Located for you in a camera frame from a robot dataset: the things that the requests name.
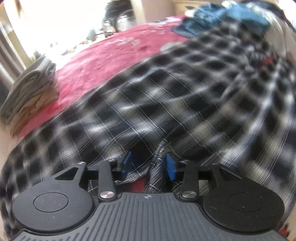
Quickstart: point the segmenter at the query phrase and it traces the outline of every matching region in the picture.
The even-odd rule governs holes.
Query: black ribbed plate
[[[94,215],[68,233],[38,236],[26,231],[14,241],[284,241],[275,231],[241,235],[209,222],[194,203],[177,200],[173,193],[123,193],[101,203]]]

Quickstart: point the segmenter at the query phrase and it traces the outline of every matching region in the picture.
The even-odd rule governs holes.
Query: plaid shirt
[[[19,230],[11,212],[19,193],[75,162],[97,165],[126,150],[141,156],[124,182],[148,175],[145,192],[163,190],[162,156],[171,151],[237,167],[280,195],[286,218],[296,183],[295,80],[263,38],[231,19],[123,70],[11,152],[0,183],[8,236]]]

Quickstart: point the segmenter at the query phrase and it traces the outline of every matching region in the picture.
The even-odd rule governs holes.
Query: checkered cloth
[[[144,59],[12,151],[0,183],[5,230],[10,237],[18,231],[11,203],[26,188],[73,163],[97,165],[126,150],[140,156],[124,182],[148,175],[145,192],[163,190],[162,156],[170,151],[202,165],[237,167],[278,193],[287,217],[296,183],[295,80],[290,63],[231,19]]]

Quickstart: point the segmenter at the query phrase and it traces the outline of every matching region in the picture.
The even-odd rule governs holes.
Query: pink blanket
[[[57,71],[59,99],[33,117],[19,136],[25,136],[121,70],[158,53],[164,44],[185,41],[186,38],[171,31],[180,21],[181,17],[175,17],[160,23],[137,26],[115,34],[75,55],[68,64]]]

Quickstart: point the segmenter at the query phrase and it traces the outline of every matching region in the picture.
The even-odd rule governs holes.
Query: wooden dresser
[[[186,6],[192,6],[199,8],[202,5],[210,3],[209,1],[197,1],[197,0],[172,0],[175,5],[176,15],[184,14],[187,10]]]

